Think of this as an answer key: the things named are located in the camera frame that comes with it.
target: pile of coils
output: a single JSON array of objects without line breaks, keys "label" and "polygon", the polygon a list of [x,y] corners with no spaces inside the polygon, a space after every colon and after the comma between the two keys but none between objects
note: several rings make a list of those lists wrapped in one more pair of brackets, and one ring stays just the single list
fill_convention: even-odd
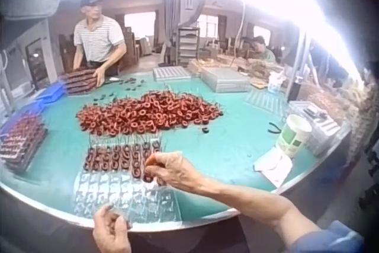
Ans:
[{"label": "pile of coils", "polygon": [[114,99],[105,106],[85,105],[76,114],[82,131],[97,136],[156,133],[190,123],[208,125],[224,113],[218,104],[171,91],[150,91],[139,99]]}]

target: window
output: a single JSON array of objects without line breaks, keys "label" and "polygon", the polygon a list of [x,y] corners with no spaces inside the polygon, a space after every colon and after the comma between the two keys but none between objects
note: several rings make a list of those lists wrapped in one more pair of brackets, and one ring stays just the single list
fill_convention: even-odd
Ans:
[{"label": "window", "polygon": [[271,32],[259,26],[254,26],[254,37],[262,36],[265,39],[266,46],[270,45]]},{"label": "window", "polygon": [[124,21],[136,38],[154,36],[155,12],[125,14]]},{"label": "window", "polygon": [[219,18],[217,16],[200,15],[197,20],[197,27],[200,28],[200,37],[219,37]]}]

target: clear plastic blister tray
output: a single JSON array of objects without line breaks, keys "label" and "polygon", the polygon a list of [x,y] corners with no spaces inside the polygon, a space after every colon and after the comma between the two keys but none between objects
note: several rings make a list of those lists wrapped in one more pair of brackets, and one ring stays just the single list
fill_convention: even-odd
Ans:
[{"label": "clear plastic blister tray", "polygon": [[253,89],[246,96],[245,102],[277,116],[284,116],[287,103],[278,94],[266,90]]},{"label": "clear plastic blister tray", "polygon": [[178,201],[171,187],[160,187],[155,179],[146,183],[127,170],[81,170],[75,180],[74,197],[73,211],[79,217],[92,218],[97,209],[111,202],[113,209],[132,223],[181,221]]},{"label": "clear plastic blister tray", "polygon": [[191,79],[191,75],[182,66],[153,68],[153,74],[156,81]]},{"label": "clear plastic blister tray", "polygon": [[309,121],[312,126],[312,133],[305,142],[305,146],[314,156],[319,156],[330,147],[341,127],[329,116],[327,116],[326,119],[314,119],[310,117],[304,112],[309,106],[321,111],[319,107],[310,101],[292,101],[283,119],[285,121],[288,115],[296,114]]},{"label": "clear plastic blister tray", "polygon": [[201,79],[217,93],[248,92],[250,80],[230,68],[204,68]]}]

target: striped shirt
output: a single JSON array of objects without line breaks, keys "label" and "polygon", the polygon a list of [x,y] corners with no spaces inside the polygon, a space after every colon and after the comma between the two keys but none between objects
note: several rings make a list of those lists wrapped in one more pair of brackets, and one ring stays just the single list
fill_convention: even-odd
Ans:
[{"label": "striped shirt", "polygon": [[120,25],[114,19],[102,15],[92,31],[89,30],[86,20],[77,23],[73,42],[76,46],[83,45],[87,61],[105,62],[114,47],[124,43],[125,40]]}]

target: man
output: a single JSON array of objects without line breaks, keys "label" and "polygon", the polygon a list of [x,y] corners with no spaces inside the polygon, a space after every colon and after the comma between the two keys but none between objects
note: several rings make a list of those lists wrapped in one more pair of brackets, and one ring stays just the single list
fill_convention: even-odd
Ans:
[{"label": "man", "polygon": [[118,61],[126,53],[124,35],[120,25],[101,14],[103,0],[81,0],[85,19],[77,23],[74,31],[76,46],[74,70],[79,68],[85,54],[87,65],[96,68],[97,87],[105,77],[118,74]]},{"label": "man", "polygon": [[[362,238],[343,224],[333,222],[321,230],[287,198],[205,177],[180,152],[152,155],[146,161],[146,171],[179,190],[212,198],[269,226],[290,252],[359,252],[362,247]],[[131,253],[129,225],[110,208],[102,207],[94,217],[95,242],[102,253]]]},{"label": "man", "polygon": [[276,62],[275,55],[267,49],[265,39],[262,36],[257,36],[252,40],[252,46],[255,51],[254,59],[265,60],[267,62]]}]

